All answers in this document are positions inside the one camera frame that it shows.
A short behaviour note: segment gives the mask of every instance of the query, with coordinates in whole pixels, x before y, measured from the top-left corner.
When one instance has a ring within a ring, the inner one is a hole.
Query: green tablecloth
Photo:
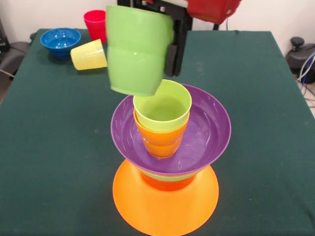
[[[141,235],[118,214],[110,135],[124,98],[107,69],[77,72],[40,30],[0,106],[0,235]],[[89,41],[82,31],[82,43]],[[218,206],[191,235],[314,235],[315,121],[269,32],[192,31],[177,81],[226,107]]]

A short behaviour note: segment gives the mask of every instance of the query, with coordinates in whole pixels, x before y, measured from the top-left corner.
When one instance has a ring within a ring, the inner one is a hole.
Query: purple bowl
[[[151,156],[144,147],[133,119],[132,96],[127,96],[114,111],[111,122],[114,144],[140,169],[158,175],[185,175],[212,164],[226,149],[231,122],[225,108],[209,93],[184,86],[192,97],[190,117],[180,147],[167,159]]]

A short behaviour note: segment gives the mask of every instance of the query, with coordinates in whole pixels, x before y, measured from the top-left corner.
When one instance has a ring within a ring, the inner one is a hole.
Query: orange cup
[[[168,132],[154,132],[139,123],[135,110],[133,110],[133,117],[147,151],[152,156],[160,159],[166,159],[175,154],[182,142],[189,120],[188,115],[185,122],[177,129]]]

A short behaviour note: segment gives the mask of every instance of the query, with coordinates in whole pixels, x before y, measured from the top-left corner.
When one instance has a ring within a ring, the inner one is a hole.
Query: light green cup
[[[163,76],[168,46],[173,42],[170,16],[132,7],[106,9],[107,62],[111,89],[152,96]]]
[[[181,84],[162,80],[154,96],[134,96],[139,123],[155,132],[168,132],[181,126],[191,108],[191,95]]]

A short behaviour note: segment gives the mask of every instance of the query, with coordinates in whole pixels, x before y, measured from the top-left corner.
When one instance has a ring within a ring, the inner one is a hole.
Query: red cup
[[[106,12],[103,10],[88,11],[84,14],[84,21],[93,41],[100,38],[102,43],[106,42],[105,19]]]

